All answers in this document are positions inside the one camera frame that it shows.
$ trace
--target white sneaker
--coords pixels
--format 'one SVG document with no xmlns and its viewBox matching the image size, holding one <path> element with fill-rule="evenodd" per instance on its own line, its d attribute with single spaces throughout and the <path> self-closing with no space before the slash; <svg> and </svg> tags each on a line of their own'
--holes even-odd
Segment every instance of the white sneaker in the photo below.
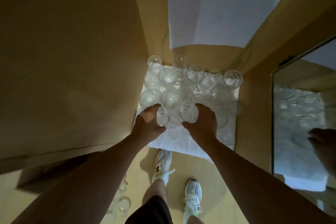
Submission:
<svg viewBox="0 0 336 224">
<path fill-rule="evenodd" d="M 185 188 L 185 208 L 183 213 L 183 223 L 187 224 L 191 215 L 198 217 L 201 212 L 200 203 L 202 200 L 202 189 L 198 181 L 190 180 Z"/>
<path fill-rule="evenodd" d="M 160 150 L 155 158 L 155 172 L 153 175 L 152 183 L 157 179 L 162 179 L 165 184 L 169 180 L 169 175 L 172 174 L 173 171 L 169 171 L 170 163 L 172 159 L 171 151 Z"/>
</svg>

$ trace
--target person's right hand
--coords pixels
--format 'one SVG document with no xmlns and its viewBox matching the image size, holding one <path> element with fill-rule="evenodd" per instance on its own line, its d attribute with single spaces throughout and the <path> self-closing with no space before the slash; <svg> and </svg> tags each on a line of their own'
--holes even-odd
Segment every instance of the person's right hand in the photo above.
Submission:
<svg viewBox="0 0 336 224">
<path fill-rule="evenodd" d="M 182 122 L 195 142 L 202 148 L 209 145 L 212 140 L 217 140 L 216 115 L 209 107 L 195 104 L 198 108 L 198 117 L 195 123 Z"/>
<path fill-rule="evenodd" d="M 313 128 L 308 138 L 325 169 L 336 176 L 336 130 Z"/>
</svg>

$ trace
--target black shorts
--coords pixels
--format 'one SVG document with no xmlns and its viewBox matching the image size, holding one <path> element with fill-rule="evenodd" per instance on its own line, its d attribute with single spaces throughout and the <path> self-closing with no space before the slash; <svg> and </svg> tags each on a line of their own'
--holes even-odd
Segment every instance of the black shorts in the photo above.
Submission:
<svg viewBox="0 0 336 224">
<path fill-rule="evenodd" d="M 143 206 L 136 210 L 125 224 L 173 224 L 166 202 L 159 196 L 151 197 Z"/>
</svg>

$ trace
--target white shoelace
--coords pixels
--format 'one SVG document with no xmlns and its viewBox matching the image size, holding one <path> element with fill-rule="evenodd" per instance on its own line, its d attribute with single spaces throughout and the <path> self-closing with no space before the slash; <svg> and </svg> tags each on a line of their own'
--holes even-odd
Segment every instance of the white shoelace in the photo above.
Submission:
<svg viewBox="0 0 336 224">
<path fill-rule="evenodd" d="M 189 206 L 189 208 L 197 213 L 201 212 L 200 199 L 196 195 L 188 195 L 183 201 Z"/>
<path fill-rule="evenodd" d="M 175 169 L 172 170 L 172 171 L 169 171 L 169 166 L 170 166 L 170 162 L 168 160 L 166 160 L 166 161 L 162 160 L 159 163 L 159 170 L 162 171 L 165 174 L 170 175 L 170 174 L 172 174 L 175 171 Z"/>
</svg>

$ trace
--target brown wall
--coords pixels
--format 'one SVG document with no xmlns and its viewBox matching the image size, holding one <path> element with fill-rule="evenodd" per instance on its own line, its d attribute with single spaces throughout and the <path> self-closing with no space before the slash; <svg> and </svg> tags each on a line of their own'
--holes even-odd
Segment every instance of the brown wall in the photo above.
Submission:
<svg viewBox="0 0 336 224">
<path fill-rule="evenodd" d="M 257 166 L 271 168 L 271 73 L 289 56 L 297 56 L 336 33 L 336 5 L 298 32 L 257 66 L 244 74 L 239 100 L 235 151 Z"/>
<path fill-rule="evenodd" d="M 148 58 L 136 0 L 1 0 L 0 52 L 0 159 L 130 132 Z"/>
<path fill-rule="evenodd" d="M 169 50 L 167 0 L 137 0 L 150 55 L 160 55 L 166 64 L 174 54 L 186 54 L 190 64 L 206 70 L 239 69 L 243 73 L 287 42 L 303 27 L 327 10 L 336 0 L 282 0 L 245 48 L 191 45 Z"/>
</svg>

